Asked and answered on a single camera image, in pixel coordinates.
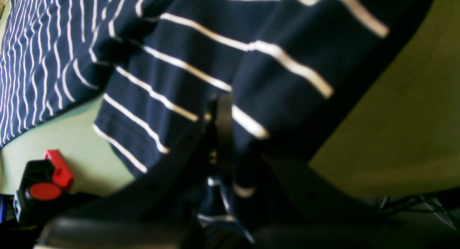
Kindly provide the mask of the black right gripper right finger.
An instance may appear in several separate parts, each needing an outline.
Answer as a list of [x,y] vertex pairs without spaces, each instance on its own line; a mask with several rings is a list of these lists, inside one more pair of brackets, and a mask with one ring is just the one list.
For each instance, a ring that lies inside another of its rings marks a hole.
[[237,194],[232,96],[216,98],[216,180],[238,233],[255,249],[458,249],[458,233],[422,232],[391,222],[327,183],[306,162],[272,151],[256,159],[249,195]]

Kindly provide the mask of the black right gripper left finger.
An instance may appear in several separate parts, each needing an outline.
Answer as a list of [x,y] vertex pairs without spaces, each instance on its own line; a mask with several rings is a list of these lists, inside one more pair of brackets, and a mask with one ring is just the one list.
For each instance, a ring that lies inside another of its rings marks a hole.
[[216,99],[148,173],[118,192],[59,215],[38,249],[204,249],[197,214],[212,173]]

